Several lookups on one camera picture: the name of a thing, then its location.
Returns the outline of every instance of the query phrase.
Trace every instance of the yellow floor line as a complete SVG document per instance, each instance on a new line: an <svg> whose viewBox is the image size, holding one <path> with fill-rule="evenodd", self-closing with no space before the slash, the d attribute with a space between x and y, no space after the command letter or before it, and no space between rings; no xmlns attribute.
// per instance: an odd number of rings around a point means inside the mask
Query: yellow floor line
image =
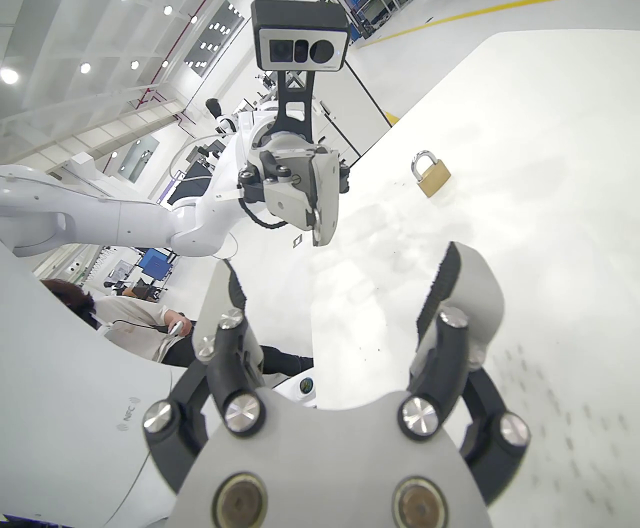
<svg viewBox="0 0 640 528"><path fill-rule="evenodd" d="M448 17L442 20L434 20L433 22L428 22L427 24L417 26L416 28L410 28L404 31L400 31L399 33L394 33L393 35L384 36L383 38L379 38L378 40L375 40L373 42L363 44L360 47L363 48L371 46L373 44L378 44L379 42L384 42L385 40L390 40L391 38L395 38L397 36L407 35L408 33L413 33L414 31L420 31L421 29L430 28L431 26L437 26L438 24L445 24L446 22L453 22L454 20L467 19L469 17L477 17L478 15L486 15L487 13L495 13L496 11L504 11L505 9L513 9L516 7L554 1L556 0L520 0L518 2L509 2L508 4L500 4L498 6L487 7L485 9L478 9L477 11L469 11L468 13L462 13L461 15L455 15L453 17Z"/></svg>
<svg viewBox="0 0 640 528"><path fill-rule="evenodd" d="M390 114L389 112L385 112L385 116L387 116L387 120L391 123L391 126L395 125L396 123L398 123L398 121L400 121L399 117L396 117L393 114Z"/></svg>

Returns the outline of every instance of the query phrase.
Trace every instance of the dark hair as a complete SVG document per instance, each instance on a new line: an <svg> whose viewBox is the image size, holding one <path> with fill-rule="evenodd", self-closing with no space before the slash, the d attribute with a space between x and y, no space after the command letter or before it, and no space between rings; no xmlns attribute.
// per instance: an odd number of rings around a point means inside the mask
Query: dark hair
<svg viewBox="0 0 640 528"><path fill-rule="evenodd" d="M42 280L42 283L80 319L92 328L98 327L98 323L92 317L95 313L93 298L88 293L84 293L80 286L59 278L47 278Z"/></svg>

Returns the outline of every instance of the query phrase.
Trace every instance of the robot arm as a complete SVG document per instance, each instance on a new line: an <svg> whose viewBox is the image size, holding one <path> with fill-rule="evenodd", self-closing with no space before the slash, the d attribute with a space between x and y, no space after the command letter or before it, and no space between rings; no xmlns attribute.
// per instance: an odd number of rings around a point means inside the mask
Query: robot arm
<svg viewBox="0 0 640 528"><path fill-rule="evenodd" d="M313 142L311 98L314 72L344 64L346 16L331 3L262 0L252 9L259 67L278 71L278 109L221 116L237 132L203 196L178 200L168 211L84 195L42 172L0 166L0 241L20 257L68 243L171 246L201 257L216 253L245 214L255 219L246 204L264 202L284 223L312 230L314 245L328 244L349 171L340 166L338 152ZM306 47L294 52L290 39ZM309 40L317 42L309 46ZM307 71L305 87L288 88L286 70L292 69ZM290 103L301 108L289 111Z"/></svg>

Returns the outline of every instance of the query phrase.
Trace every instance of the black pants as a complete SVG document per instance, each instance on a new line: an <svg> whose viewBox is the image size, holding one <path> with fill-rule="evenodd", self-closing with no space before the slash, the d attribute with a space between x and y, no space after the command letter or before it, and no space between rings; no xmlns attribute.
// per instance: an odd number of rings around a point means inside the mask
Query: black pants
<svg viewBox="0 0 640 528"><path fill-rule="evenodd" d="M263 346L262 353L264 354L263 374L280 373L286 376L295 376L314 366L313 358L285 354L272 346ZM189 334L171 346L162 363L175 367L188 367L195 360L195 357L191 334Z"/></svg>

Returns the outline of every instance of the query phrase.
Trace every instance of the white ceiling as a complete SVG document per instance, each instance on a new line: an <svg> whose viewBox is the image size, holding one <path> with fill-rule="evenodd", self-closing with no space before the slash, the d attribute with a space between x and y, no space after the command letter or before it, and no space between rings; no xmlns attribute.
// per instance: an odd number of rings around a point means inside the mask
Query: white ceiling
<svg viewBox="0 0 640 528"><path fill-rule="evenodd" d="M13 31L13 25L18 19L18 13L22 7L22 0L0 1L0 61L4 59L6 46Z"/></svg>
<svg viewBox="0 0 640 528"><path fill-rule="evenodd" d="M0 57L20 75L0 81L0 163L132 110L169 80L222 1L0 0Z"/></svg>

